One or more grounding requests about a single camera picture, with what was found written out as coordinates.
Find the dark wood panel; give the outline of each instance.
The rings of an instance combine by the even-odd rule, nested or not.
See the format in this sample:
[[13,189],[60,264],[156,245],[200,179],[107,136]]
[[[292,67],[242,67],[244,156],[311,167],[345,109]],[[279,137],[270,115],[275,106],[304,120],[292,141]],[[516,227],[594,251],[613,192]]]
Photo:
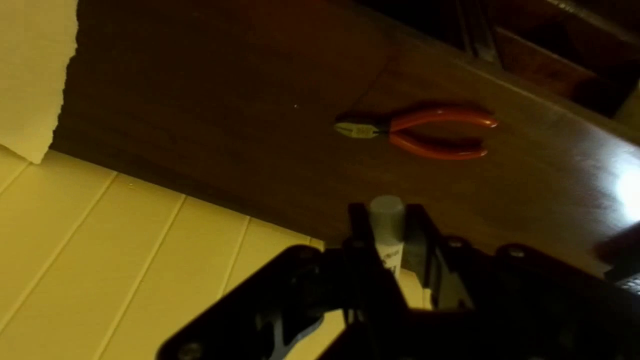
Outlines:
[[[602,270],[592,245],[637,219],[616,184],[640,153],[610,136],[634,133],[347,2],[82,0],[78,15],[62,152],[332,242],[347,201],[391,192],[483,249]],[[495,112],[490,156],[430,161],[332,130],[424,102]]]

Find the red pliers handle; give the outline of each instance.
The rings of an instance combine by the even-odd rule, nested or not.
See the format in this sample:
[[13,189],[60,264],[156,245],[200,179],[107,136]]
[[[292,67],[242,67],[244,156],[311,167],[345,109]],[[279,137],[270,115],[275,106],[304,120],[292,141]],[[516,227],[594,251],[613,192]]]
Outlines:
[[439,106],[419,112],[409,112],[397,117],[387,120],[386,124],[372,124],[372,121],[337,121],[335,130],[349,137],[376,137],[380,133],[387,133],[390,143],[421,156],[421,158],[436,158],[436,159],[474,159],[486,156],[486,148],[481,140],[471,145],[450,143],[445,140],[418,140],[411,133],[411,127],[427,125],[427,124],[442,124],[442,121],[456,121],[456,124],[470,124],[480,127],[495,127],[498,121],[491,114],[461,107],[461,106]]

